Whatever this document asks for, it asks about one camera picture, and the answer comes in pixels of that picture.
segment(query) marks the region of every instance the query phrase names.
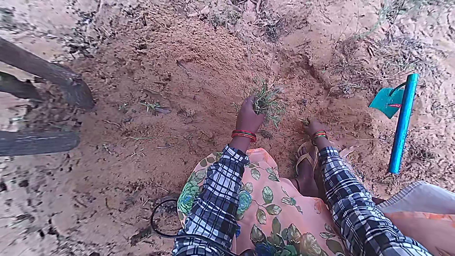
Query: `black and white checkered shirt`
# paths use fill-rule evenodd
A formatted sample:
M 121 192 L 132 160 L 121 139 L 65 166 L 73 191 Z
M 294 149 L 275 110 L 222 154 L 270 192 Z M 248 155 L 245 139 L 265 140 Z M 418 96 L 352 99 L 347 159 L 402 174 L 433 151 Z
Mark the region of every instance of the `black and white checkered shirt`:
M 425 255 L 431 254 L 415 240 L 404 236 L 376 208 L 370 193 L 357 181 L 335 148 L 320 152 L 324 167 L 324 186 L 335 224 L 341 228 L 346 248 L 352 255 Z M 194 200 L 179 234 L 199 234 L 230 249 L 237 223 L 238 193 L 244 166 L 249 163 L 243 152 L 226 146 L 221 159 L 207 170 L 203 191 Z M 175 240 L 173 255 L 216 255 L 212 245 L 193 238 Z

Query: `teal metal blade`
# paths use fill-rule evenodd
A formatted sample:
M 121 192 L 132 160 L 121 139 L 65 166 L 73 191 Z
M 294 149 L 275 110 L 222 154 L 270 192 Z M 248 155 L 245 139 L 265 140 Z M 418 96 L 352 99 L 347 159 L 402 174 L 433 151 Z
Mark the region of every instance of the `teal metal blade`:
M 379 109 L 389 119 L 392 118 L 403 101 L 403 89 L 384 88 L 374 97 L 370 108 Z

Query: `blue pipe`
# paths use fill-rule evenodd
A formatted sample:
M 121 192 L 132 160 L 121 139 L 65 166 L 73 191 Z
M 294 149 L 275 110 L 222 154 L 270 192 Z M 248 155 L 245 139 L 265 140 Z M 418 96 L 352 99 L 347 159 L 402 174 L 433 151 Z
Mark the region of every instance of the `blue pipe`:
M 393 174 L 399 174 L 399 167 L 401 165 L 404 143 L 408 134 L 409 120 L 411 119 L 412 104 L 414 103 L 418 79 L 419 74 L 410 74 L 406 79 L 406 87 L 404 88 L 403 101 L 398 116 L 394 145 L 392 147 L 392 154 L 389 162 L 389 172 Z

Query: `hand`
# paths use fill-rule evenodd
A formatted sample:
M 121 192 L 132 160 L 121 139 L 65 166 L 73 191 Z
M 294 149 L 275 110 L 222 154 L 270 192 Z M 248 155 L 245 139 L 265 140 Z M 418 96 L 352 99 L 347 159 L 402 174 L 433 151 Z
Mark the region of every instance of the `hand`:
M 305 133 L 310 136 L 311 139 L 313 139 L 314 134 L 320 130 L 325 130 L 324 126 L 315 118 L 312 118 L 309 121 L 308 126 L 305 126 Z M 332 146 L 329 140 L 327 140 L 325 137 L 317 138 L 314 140 L 314 142 L 316 143 L 316 146 L 319 150 Z
M 324 130 L 324 126 L 317 119 L 312 118 L 309 120 L 308 126 L 305 126 L 304 129 L 305 133 L 310 136 L 311 139 L 313 139 L 315 133 L 320 130 Z
M 255 96 L 249 96 L 243 103 L 237 116 L 236 130 L 249 131 L 256 133 L 264 122 L 265 114 L 257 115 L 253 110 L 253 101 Z

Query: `foot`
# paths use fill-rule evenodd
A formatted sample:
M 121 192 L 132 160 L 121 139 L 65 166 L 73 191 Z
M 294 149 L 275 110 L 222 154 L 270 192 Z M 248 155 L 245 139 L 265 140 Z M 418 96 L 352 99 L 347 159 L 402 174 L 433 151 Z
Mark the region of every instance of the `foot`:
M 300 156 L 306 153 L 307 150 L 303 147 L 299 152 L 297 152 L 297 158 L 300 158 Z M 314 150 L 314 147 L 311 147 L 310 157 L 313 160 L 316 159 L 316 151 Z M 291 179 L 291 182 L 297 189 L 300 187 L 300 194 L 309 197 L 319 197 L 318 187 L 314 181 L 314 170 L 308 159 L 304 159 L 298 164 L 297 174 L 298 176 Z

